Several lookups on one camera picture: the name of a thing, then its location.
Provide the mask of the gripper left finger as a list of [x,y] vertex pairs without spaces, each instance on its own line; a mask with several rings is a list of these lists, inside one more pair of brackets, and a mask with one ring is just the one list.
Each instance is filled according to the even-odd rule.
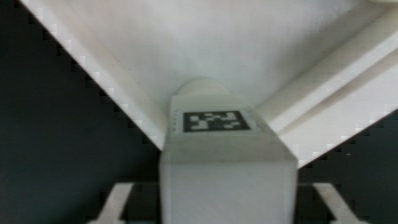
[[119,182],[96,218],[87,224],[158,224],[158,184]]

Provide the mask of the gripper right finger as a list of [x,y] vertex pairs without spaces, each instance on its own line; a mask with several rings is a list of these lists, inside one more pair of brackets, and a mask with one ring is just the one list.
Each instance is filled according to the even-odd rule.
[[330,183],[298,184],[293,224],[370,224]]

